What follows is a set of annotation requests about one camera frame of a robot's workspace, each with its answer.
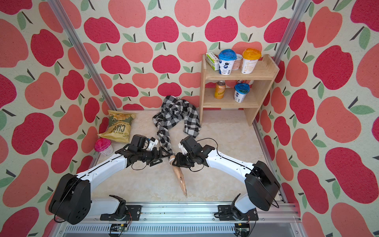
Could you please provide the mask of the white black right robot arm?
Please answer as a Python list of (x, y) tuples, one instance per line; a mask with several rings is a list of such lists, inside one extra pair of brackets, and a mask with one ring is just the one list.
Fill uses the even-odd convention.
[(269, 211), (272, 206), (278, 207), (275, 197), (280, 184), (264, 162), (243, 162), (222, 154), (209, 145), (202, 147), (197, 144), (191, 151), (184, 146), (181, 149), (180, 153), (170, 159), (172, 166), (191, 169), (197, 164), (215, 168), (246, 186), (245, 194), (238, 194), (229, 207), (215, 213), (215, 217), (220, 220), (244, 220), (250, 211), (257, 208)]

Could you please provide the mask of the black white plaid shirt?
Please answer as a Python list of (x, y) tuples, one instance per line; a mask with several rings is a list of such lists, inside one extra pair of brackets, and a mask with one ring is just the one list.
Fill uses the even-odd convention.
[(158, 129), (157, 138), (161, 147), (173, 155), (169, 129), (180, 121), (184, 122), (183, 132), (196, 138), (201, 130), (199, 112), (197, 108), (186, 100), (174, 96), (166, 96), (160, 111), (153, 116), (153, 124)]

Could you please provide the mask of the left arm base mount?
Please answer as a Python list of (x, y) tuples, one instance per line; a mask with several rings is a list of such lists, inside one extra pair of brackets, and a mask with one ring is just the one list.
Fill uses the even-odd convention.
[(117, 196), (109, 195), (111, 200), (118, 201), (117, 208), (113, 212), (102, 213), (101, 221), (139, 221), (141, 216), (141, 205), (129, 205), (126, 200)]

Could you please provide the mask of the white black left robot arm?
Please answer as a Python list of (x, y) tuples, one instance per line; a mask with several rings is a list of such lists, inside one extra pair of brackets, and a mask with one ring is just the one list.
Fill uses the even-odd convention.
[(105, 221), (128, 221), (132, 218), (126, 201), (116, 195), (93, 199), (91, 194), (101, 183), (119, 171), (141, 161), (148, 166), (170, 157), (164, 148), (140, 149), (125, 145), (110, 158), (76, 175), (64, 175), (52, 196), (48, 210), (55, 217), (76, 225), (88, 217), (100, 216)]

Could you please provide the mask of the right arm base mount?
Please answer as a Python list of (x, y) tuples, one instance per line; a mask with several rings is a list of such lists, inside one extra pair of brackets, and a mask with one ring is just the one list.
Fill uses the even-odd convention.
[(238, 194), (230, 205), (218, 205), (218, 211), (214, 217), (220, 221), (258, 221), (257, 209), (251, 209), (247, 213), (242, 213), (235, 207), (235, 203), (240, 194)]

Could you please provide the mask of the beige mannequin hand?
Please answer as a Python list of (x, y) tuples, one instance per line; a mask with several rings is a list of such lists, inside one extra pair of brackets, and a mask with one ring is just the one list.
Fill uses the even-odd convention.
[(173, 169), (174, 174), (176, 175), (176, 177), (178, 179), (179, 185), (181, 187), (181, 190), (182, 190), (184, 196), (187, 198), (188, 197), (188, 193), (187, 193), (187, 189), (186, 189), (184, 175), (183, 175), (180, 167), (177, 167), (177, 166), (173, 165), (174, 160), (175, 160), (175, 156), (171, 155), (170, 158), (169, 158), (169, 163), (170, 163), (170, 165), (171, 165), (171, 167)]

